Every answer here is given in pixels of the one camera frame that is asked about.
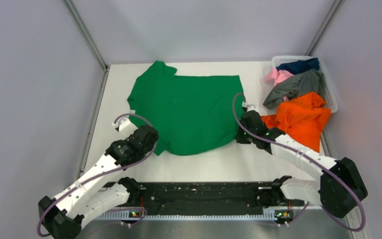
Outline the orange t shirt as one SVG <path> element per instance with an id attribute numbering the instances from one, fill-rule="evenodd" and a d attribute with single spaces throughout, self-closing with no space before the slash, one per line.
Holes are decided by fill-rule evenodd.
<path id="1" fill-rule="evenodd" d="M 326 127 L 331 110 L 326 101 L 310 92 L 278 106 L 275 115 L 262 116 L 268 128 L 277 127 L 302 145 L 320 151 L 321 133 Z"/>

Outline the green t shirt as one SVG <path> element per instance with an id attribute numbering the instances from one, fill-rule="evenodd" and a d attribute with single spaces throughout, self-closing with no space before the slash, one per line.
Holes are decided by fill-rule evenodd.
<path id="1" fill-rule="evenodd" d="M 188 156 L 235 139 L 242 92 L 237 75 L 181 76 L 176 68 L 156 61 L 136 79 L 127 101 L 135 112 L 133 124 L 149 121 L 158 131 L 156 155 Z"/>

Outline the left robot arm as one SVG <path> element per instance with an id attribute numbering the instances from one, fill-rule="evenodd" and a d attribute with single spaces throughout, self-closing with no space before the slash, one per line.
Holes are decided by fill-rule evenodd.
<path id="1" fill-rule="evenodd" d="M 120 173 L 146 160 L 158 138 L 152 126 L 138 127 L 126 139 L 113 141 L 97 163 L 67 189 L 43 197 L 38 203 L 38 235 L 74 239 L 90 221 L 114 206 L 137 204 L 137 184 L 129 179 L 122 185 Z"/>

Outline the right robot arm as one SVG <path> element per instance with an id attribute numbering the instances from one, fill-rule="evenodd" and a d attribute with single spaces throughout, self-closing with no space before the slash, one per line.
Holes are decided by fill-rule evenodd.
<path id="1" fill-rule="evenodd" d="M 368 196 L 367 188 L 354 161 L 321 154 L 302 145 L 284 131 L 268 129 L 256 111 L 236 118 L 238 138 L 288 161 L 312 180 L 288 178 L 272 191 L 272 200 L 285 205 L 291 199 L 309 201 L 330 215 L 343 218 Z"/>

